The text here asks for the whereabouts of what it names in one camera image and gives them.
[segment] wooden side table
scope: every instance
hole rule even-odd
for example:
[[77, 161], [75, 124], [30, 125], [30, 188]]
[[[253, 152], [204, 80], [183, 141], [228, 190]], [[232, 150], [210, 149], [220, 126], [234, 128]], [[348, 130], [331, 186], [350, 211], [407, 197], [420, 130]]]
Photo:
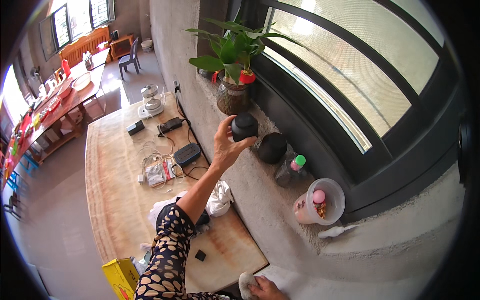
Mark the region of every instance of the wooden side table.
[[121, 36], [116, 41], [110, 42], [110, 51], [113, 60], [118, 60], [120, 57], [130, 54], [130, 48], [133, 44], [133, 35]]

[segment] wall outlet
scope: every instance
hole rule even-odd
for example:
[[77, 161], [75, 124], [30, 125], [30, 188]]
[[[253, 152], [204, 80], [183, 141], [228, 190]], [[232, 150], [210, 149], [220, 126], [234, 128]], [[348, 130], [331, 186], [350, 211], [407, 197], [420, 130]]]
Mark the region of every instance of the wall outlet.
[[178, 80], [174, 80], [174, 81], [173, 81], [173, 85], [175, 86], [175, 91], [179, 91], [179, 92], [181, 93], [179, 81], [178, 81]]

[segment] green leaves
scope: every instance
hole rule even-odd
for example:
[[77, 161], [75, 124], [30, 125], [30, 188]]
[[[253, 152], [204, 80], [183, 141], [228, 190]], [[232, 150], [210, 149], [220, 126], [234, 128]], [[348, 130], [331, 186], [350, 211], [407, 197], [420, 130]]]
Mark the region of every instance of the green leaves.
[[259, 33], [254, 33], [254, 32], [245, 32], [245, 34], [251, 38], [251, 39], [258, 39], [259, 37], [263, 36], [264, 33], [263, 32], [259, 32]]
[[213, 23], [213, 24], [215, 24], [215, 25], [217, 25], [217, 26], [220, 26], [220, 27], [222, 27], [222, 28], [224, 28], [224, 29], [231, 30], [231, 31], [233, 31], [233, 32], [235, 32], [235, 33], [237, 33], [237, 34], [240, 34], [240, 33], [241, 33], [241, 30], [238, 29], [238, 27], [229, 25], [229, 24], [227, 24], [227, 23], [225, 23], [225, 22], [220, 22], [220, 21], [217, 21], [217, 20], [215, 20], [215, 19], [210, 19], [210, 18], [202, 18], [202, 19], [205, 20], [205, 21], [207, 21], [207, 22], [209, 22], [209, 23]]
[[241, 66], [237, 63], [224, 64], [225, 72], [238, 85], [240, 80]]
[[247, 46], [249, 41], [247, 41], [247, 36], [245, 33], [241, 33], [235, 37], [235, 41], [233, 41], [233, 45], [235, 46], [235, 51], [240, 53], [245, 50], [245, 46]]
[[218, 34], [211, 34], [208, 31], [190, 28], [187, 32], [195, 32], [194, 36], [198, 38], [208, 39], [213, 51], [219, 57], [218, 59], [212, 56], [200, 56], [192, 58], [189, 63], [197, 68], [216, 72], [225, 69], [225, 75], [239, 83], [242, 65], [245, 69], [250, 68], [251, 57], [258, 55], [265, 50], [265, 45], [262, 42], [263, 37], [280, 37], [292, 43], [304, 45], [296, 42], [288, 36], [278, 33], [266, 33], [262, 31], [268, 26], [252, 30], [241, 25], [241, 22], [221, 22], [214, 19], [203, 18], [203, 20], [213, 23], [221, 28], [227, 29], [227, 33], [222, 37]]
[[188, 60], [188, 62], [199, 69], [203, 69], [210, 72], [216, 72], [219, 70], [223, 70], [224, 68], [223, 63], [220, 59], [217, 59], [210, 55], [191, 58]]
[[237, 61], [237, 51], [231, 40], [227, 40], [220, 51], [220, 59], [223, 63], [230, 64]]
[[220, 58], [220, 52], [222, 49], [220, 48], [219, 44], [210, 39], [210, 47], [212, 47], [213, 51]]
[[262, 40], [260, 38], [254, 40], [254, 42], [255, 42], [256, 45], [258, 45], [258, 47], [256, 48], [255, 52], [253, 52], [251, 54], [258, 55], [265, 50], [265, 44], [262, 42]]
[[230, 25], [232, 27], [235, 27], [235, 28], [237, 28], [241, 31], [252, 32], [252, 30], [250, 28], [242, 26], [242, 25], [237, 24], [237, 23], [232, 22], [232, 21], [225, 22], [225, 24]]
[[258, 29], [255, 29], [253, 32], [261, 32], [262, 30], [264, 30], [264, 29], [267, 28], [267, 27], [268, 27], [268, 26], [260, 27], [260, 28], [258, 28]]
[[304, 45], [300, 44], [299, 42], [289, 38], [288, 36], [281, 35], [279, 33], [269, 32], [269, 33], [264, 34], [262, 37], [281, 37], [281, 38], [286, 39], [289, 42], [292, 42], [294, 44], [297, 44], [299, 46], [302, 46], [302, 47], [306, 48]]

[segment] green bottle cap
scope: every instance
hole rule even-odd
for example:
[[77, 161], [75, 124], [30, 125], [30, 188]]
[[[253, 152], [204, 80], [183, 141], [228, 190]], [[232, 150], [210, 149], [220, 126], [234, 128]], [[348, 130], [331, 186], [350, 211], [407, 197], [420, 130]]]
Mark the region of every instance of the green bottle cap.
[[295, 162], [297, 163], [297, 165], [299, 166], [303, 166], [305, 165], [305, 162], [306, 162], [306, 159], [305, 159], [305, 156], [303, 155], [297, 155], [297, 157], [295, 158]]

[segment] purple chair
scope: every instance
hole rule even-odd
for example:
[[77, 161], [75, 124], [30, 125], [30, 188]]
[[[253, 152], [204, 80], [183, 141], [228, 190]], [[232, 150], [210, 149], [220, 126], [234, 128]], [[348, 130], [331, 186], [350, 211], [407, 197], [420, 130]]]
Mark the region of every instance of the purple chair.
[[130, 47], [130, 55], [124, 56], [119, 60], [120, 75], [122, 80], [123, 80], [122, 67], [126, 72], [127, 66], [132, 63], [135, 66], [135, 70], [137, 70], [137, 74], [139, 73], [138, 68], [141, 69], [140, 62], [138, 61], [138, 57], [137, 57], [137, 45], [138, 45], [138, 37], [135, 39], [132, 46]]

